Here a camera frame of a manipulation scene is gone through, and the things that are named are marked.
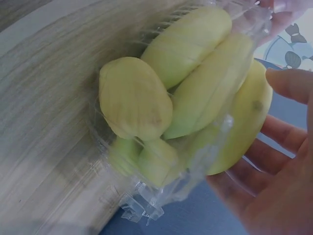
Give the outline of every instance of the plastic bag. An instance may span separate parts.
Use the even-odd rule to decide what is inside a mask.
[[[142,216],[157,220],[164,214],[162,206],[171,202],[182,201],[186,199],[190,191],[204,179],[205,175],[207,175],[208,169],[212,166],[216,156],[218,155],[218,152],[223,147],[229,130],[232,128],[233,119],[232,116],[229,115],[229,108],[232,104],[235,93],[238,91],[238,88],[244,81],[247,70],[251,64],[253,52],[259,42],[269,32],[271,11],[269,9],[259,7],[253,2],[248,2],[245,0],[189,0],[186,1],[186,3],[183,5],[178,5],[173,12],[169,14],[164,13],[163,15],[159,16],[157,22],[142,29],[142,33],[138,36],[138,38],[126,39],[126,43],[129,44],[128,48],[130,50],[125,53],[125,56],[137,56],[140,58],[150,46],[151,50],[159,52],[162,51],[160,52],[160,56],[166,55],[167,57],[164,58],[175,60],[175,58],[180,56],[189,56],[186,54],[188,49],[186,49],[186,51],[177,50],[176,45],[179,43],[182,45],[186,44],[194,47],[195,49],[192,52],[196,51],[198,48],[206,47],[206,39],[201,36],[188,34],[186,37],[184,37],[183,33],[180,35],[175,34],[175,32],[184,32],[180,31],[180,27],[185,27],[183,24],[179,25],[181,22],[180,19],[182,19],[184,16],[188,16],[188,14],[192,12],[202,9],[203,7],[218,7],[228,12],[232,21],[232,26],[231,32],[227,35],[227,37],[230,35],[232,37],[232,35],[240,33],[241,35],[245,35],[245,37],[249,37],[252,44],[247,49],[246,43],[244,43],[242,40],[235,40],[234,42],[238,43],[232,45],[232,52],[230,55],[231,58],[228,58],[228,61],[226,59],[224,64],[214,64],[214,59],[209,60],[207,66],[212,66],[212,69],[216,70],[216,73],[214,74],[215,76],[220,76],[223,78],[233,76],[233,80],[232,84],[230,84],[230,82],[226,79],[220,79],[217,81],[215,83],[216,87],[210,88],[211,91],[208,92],[208,96],[206,96],[205,99],[199,100],[200,96],[195,96],[194,99],[199,101],[199,106],[201,106],[202,109],[207,109],[208,112],[205,113],[203,111],[203,113],[198,115],[198,119],[196,118],[193,124],[190,126],[190,130],[192,129],[192,131],[187,130],[184,132],[184,134],[181,134],[181,136],[190,135],[191,137],[180,138],[181,136],[178,136],[178,138],[176,138],[174,136],[174,138],[170,138],[171,140],[165,140],[163,137],[161,137],[161,139],[163,139],[162,141],[165,141],[167,144],[177,150],[179,153],[179,161],[182,159],[182,165],[184,167],[176,168],[179,165],[179,162],[176,162],[175,164],[171,165],[168,170],[161,169],[159,166],[157,169],[158,172],[152,173],[154,170],[153,167],[158,167],[158,163],[153,162],[153,164],[149,166],[148,172],[142,174],[142,171],[138,169],[138,167],[134,165],[133,162],[130,162],[127,159],[119,156],[120,152],[118,149],[112,147],[116,140],[116,135],[108,126],[102,114],[98,96],[94,97],[90,103],[90,131],[101,152],[103,153],[103,157],[107,159],[106,167],[108,170],[112,171],[112,174],[115,175],[115,184],[119,184],[125,190],[125,193],[119,204],[125,211],[123,218],[128,220],[138,222]],[[208,18],[208,21],[201,22],[203,35],[207,33],[206,30],[212,29],[212,25],[219,27],[219,22],[216,22],[214,18],[210,19],[210,15],[205,17]],[[172,25],[176,26],[176,31],[172,30],[172,32],[169,33],[166,29]],[[192,32],[197,31],[197,29],[194,31],[191,28],[187,29],[187,31],[188,30]],[[169,46],[166,43],[166,40],[163,41],[165,43],[163,43],[161,40],[160,43],[153,44],[154,39],[159,35],[163,35],[167,38],[174,38],[177,42],[176,45]],[[223,55],[225,51],[218,50],[219,47],[222,47],[222,44],[223,42],[219,42],[218,45],[214,45],[214,49],[206,48],[206,50],[212,50],[213,52],[211,53],[215,53],[216,56],[220,56],[219,59],[222,60],[223,56],[225,57],[225,55]],[[194,53],[193,55],[195,57],[188,57],[188,61],[193,62],[191,64],[193,64],[194,68],[192,71],[186,71],[184,75],[185,77],[187,75],[188,79],[189,76],[193,76],[193,74],[196,73],[195,70],[197,70],[201,65],[204,65],[205,59],[209,56],[206,55],[203,57],[201,53]],[[178,87],[183,82],[185,82],[185,80],[177,82]],[[177,91],[176,89],[178,89],[177,86],[173,86],[173,84],[171,84],[167,88],[169,96],[171,97],[172,101],[175,102],[175,92]],[[209,87],[204,86],[198,87],[197,89],[199,90],[199,93],[203,93],[205,92],[205,89],[209,90]],[[223,98],[218,98],[221,91],[224,92]],[[212,106],[212,99],[215,99],[214,107]],[[197,112],[197,108],[193,109],[194,106],[195,105],[190,106],[192,109],[189,110],[191,117],[193,113]],[[207,144],[200,149],[196,149],[193,152],[193,156],[187,156],[187,159],[182,157],[183,153],[188,152],[186,148],[197,138],[199,131],[208,125],[207,122],[209,122],[209,124],[212,125],[214,129],[214,132],[212,132],[211,136],[206,136]],[[147,147],[145,142],[141,141],[139,138],[134,137],[133,140],[136,144],[138,144],[138,146],[141,146],[141,149]],[[159,157],[153,148],[151,148],[150,151],[153,154],[155,153],[156,157]],[[115,161],[115,158],[109,159],[109,155],[112,154],[120,159],[118,161]],[[158,162],[162,161],[167,161],[167,159],[158,159]],[[154,176],[151,178],[147,177],[147,174],[150,173],[156,175],[158,173],[161,174],[163,176],[161,184],[155,185],[153,180],[151,180],[151,178],[153,179]]]

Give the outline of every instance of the hand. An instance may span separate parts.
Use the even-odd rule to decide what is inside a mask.
[[[313,73],[267,71],[280,95],[308,105],[308,132],[268,116],[262,133],[294,159],[256,139],[246,157],[229,171],[208,176],[221,200],[251,235],[312,235],[313,231]]]
[[[272,29],[263,43],[276,37],[292,22],[298,19],[309,8],[313,7],[313,0],[261,0],[264,7],[270,7],[273,11]]]

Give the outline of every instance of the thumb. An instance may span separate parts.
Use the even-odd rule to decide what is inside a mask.
[[[296,12],[313,7],[312,0],[271,0],[274,13]]]

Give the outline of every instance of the clear plastic packaging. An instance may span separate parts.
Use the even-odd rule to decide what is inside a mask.
[[[271,11],[257,6],[254,2],[246,0],[188,0],[184,5],[177,6],[175,11],[169,15],[161,16],[158,19],[159,21],[154,25],[149,25],[147,28],[142,29],[142,33],[138,38],[127,39],[127,43],[130,43],[130,50],[125,53],[125,56],[140,57],[151,41],[158,35],[164,33],[164,30],[168,26],[177,24],[176,21],[181,19],[184,15],[203,6],[209,5],[216,5],[217,7],[226,10],[232,19],[232,29],[230,34],[242,33],[249,36],[253,41],[253,47],[249,50],[246,57],[242,59],[241,63],[235,63],[234,61],[232,66],[223,71],[225,76],[227,76],[227,74],[232,74],[234,69],[238,70],[238,65],[242,67],[239,68],[239,75],[235,78],[234,84],[227,92],[222,107],[219,109],[214,120],[210,123],[210,125],[214,126],[214,129],[217,130],[217,132],[215,132],[210,141],[208,140],[208,143],[204,148],[196,151],[194,156],[188,157],[190,161],[182,160],[183,162],[188,161],[189,164],[184,162],[184,167],[179,174],[177,174],[175,180],[169,179],[173,176],[168,172],[168,174],[164,176],[164,182],[166,182],[166,184],[158,187],[147,179],[147,177],[142,175],[140,170],[129,164],[127,161],[120,165],[121,168],[132,169],[131,173],[126,175],[119,173],[120,171],[115,171],[112,164],[107,161],[107,170],[114,174],[116,180],[114,184],[119,185],[125,190],[125,193],[119,202],[119,205],[125,211],[123,218],[133,222],[138,222],[143,216],[157,220],[164,214],[162,209],[164,205],[186,199],[190,191],[204,179],[205,175],[207,175],[207,170],[210,168],[218,152],[223,147],[225,137],[232,128],[233,119],[232,116],[229,115],[229,107],[231,106],[238,87],[240,87],[240,84],[244,81],[245,76],[243,71],[246,71],[247,68],[249,68],[254,49],[259,42],[267,36],[270,30]],[[207,24],[216,24],[217,27],[219,26],[218,22],[207,22]],[[239,44],[239,46],[235,47],[237,52],[241,50],[241,46],[242,45]],[[95,89],[95,97],[93,97],[90,102],[89,126],[97,145],[103,153],[103,157],[107,159],[109,151],[112,151],[112,143],[115,141],[116,135],[103,117],[99,105],[98,90],[99,88],[97,87]],[[169,89],[168,92],[171,99],[175,99],[173,89]],[[195,131],[191,138],[182,138],[183,140],[180,139],[179,141],[165,141],[174,147],[178,153],[181,153],[182,151],[185,151],[184,148],[197,137],[197,132],[199,131]],[[138,138],[135,138],[135,141],[142,145],[142,148],[146,147],[144,141],[141,141]]]

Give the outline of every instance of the peeled vegetable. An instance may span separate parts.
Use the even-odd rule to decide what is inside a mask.
[[[167,185],[178,178],[178,153],[165,141],[147,141],[139,155],[139,172],[157,187]]]
[[[141,150],[142,147],[136,140],[117,137],[109,150],[108,162],[122,175],[132,175],[137,169]]]
[[[230,109],[230,115],[234,120],[233,127],[227,134],[223,148],[209,168],[208,175],[221,173],[236,164],[260,132],[273,93],[267,83],[265,72],[265,67],[254,60]],[[194,157],[201,149],[214,144],[218,134],[219,129],[213,124],[194,134],[186,149],[187,154]]]
[[[167,89],[177,85],[230,33],[229,14],[215,6],[191,11],[157,36],[141,59]]]
[[[175,90],[173,120],[166,140],[190,135],[211,123],[227,98],[246,77],[253,41],[244,34],[230,34]]]
[[[171,123],[173,106],[164,85],[138,58],[120,58],[101,69],[99,102],[110,128],[123,139],[155,140]]]

